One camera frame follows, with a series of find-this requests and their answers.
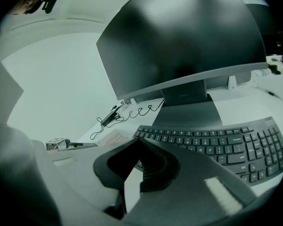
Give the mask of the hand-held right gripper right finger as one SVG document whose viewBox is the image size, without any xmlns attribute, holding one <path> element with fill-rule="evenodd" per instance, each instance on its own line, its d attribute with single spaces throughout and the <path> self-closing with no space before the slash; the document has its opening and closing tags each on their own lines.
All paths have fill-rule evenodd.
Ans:
<svg viewBox="0 0 283 226">
<path fill-rule="evenodd" d="M 139 201 L 124 217 L 133 226 L 204 226 L 227 218 L 215 194 L 218 179 L 242 205 L 251 204 L 256 195 L 251 188 L 225 166 L 198 152 L 153 140 L 152 143 L 177 158 L 180 169 L 175 180 L 164 190 L 141 193 Z"/>
</svg>

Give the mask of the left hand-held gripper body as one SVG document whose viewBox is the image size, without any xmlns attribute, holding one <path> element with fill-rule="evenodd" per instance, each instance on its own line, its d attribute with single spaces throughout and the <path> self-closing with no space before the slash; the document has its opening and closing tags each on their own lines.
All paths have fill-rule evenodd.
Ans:
<svg viewBox="0 0 283 226">
<path fill-rule="evenodd" d="M 71 141 L 66 137 L 57 137 L 48 142 L 46 142 L 45 147 L 47 151 L 58 150 L 66 151 L 68 149 L 68 144 Z"/>
</svg>

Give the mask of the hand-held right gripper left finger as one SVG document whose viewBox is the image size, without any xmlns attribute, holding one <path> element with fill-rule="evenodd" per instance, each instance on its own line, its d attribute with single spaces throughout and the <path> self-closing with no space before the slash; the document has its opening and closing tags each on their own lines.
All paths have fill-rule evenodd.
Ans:
<svg viewBox="0 0 283 226">
<path fill-rule="evenodd" d="M 93 170 L 95 160 L 120 143 L 87 149 L 49 153 L 42 142 L 32 141 L 43 181 L 57 207 L 63 226 L 124 226 L 104 212 L 118 191 L 106 188 Z"/>
</svg>

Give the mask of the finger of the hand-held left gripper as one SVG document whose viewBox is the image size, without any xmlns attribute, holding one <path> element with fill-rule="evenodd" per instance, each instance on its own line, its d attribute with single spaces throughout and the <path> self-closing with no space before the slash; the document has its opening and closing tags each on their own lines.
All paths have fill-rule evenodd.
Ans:
<svg viewBox="0 0 283 226">
<path fill-rule="evenodd" d="M 69 149 L 85 149 L 85 148 L 93 148 L 97 146 L 98 145 L 94 143 L 79 143 L 79 142 L 69 143 Z"/>
</svg>

